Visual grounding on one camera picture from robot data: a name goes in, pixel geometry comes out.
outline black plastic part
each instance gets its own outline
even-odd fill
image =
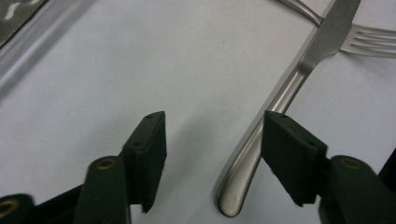
[[[396,192],[396,149],[393,150],[378,176],[384,181],[388,189]]]
[[[38,205],[35,208],[36,223],[72,223],[80,192],[81,186],[78,186]]]
[[[78,199],[75,224],[131,223],[124,170],[119,157],[91,163]]]
[[[166,159],[165,113],[145,116],[125,143],[123,158],[129,204],[142,204],[143,212],[154,204]]]
[[[326,205],[320,211],[322,223],[396,223],[395,195],[363,161],[335,156],[326,179],[322,187],[327,193],[321,196]]]
[[[296,204],[314,203],[327,146],[288,116],[265,111],[262,157]]]
[[[14,194],[0,199],[0,222],[2,224],[33,223],[35,205],[26,194]]]

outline fork tines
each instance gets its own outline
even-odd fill
[[[396,31],[352,25],[341,50],[366,56],[396,58]]]

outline brass screw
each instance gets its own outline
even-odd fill
[[[361,163],[352,159],[341,159],[341,163],[352,170],[361,169]]]
[[[108,170],[111,167],[116,165],[116,161],[113,159],[105,159],[99,162],[99,164],[97,165],[97,168],[99,170]]]
[[[13,211],[17,210],[17,208],[19,206],[20,206],[20,202],[15,199],[9,199],[9,200],[0,202],[0,208],[1,207],[6,208],[4,211],[1,211],[3,209],[0,210],[0,218],[8,216]]]

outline fork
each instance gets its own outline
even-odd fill
[[[302,13],[316,26],[320,26],[323,21],[322,17],[299,0],[277,1]],[[340,50],[363,56],[396,58],[396,31],[352,24]]]

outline knife blade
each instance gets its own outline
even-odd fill
[[[361,0],[336,0],[317,32],[295,65],[268,110],[285,113],[315,66],[335,54],[343,45]],[[226,217],[236,217],[242,210],[248,188],[261,160],[262,118],[250,133],[226,172],[216,194],[216,205]]]

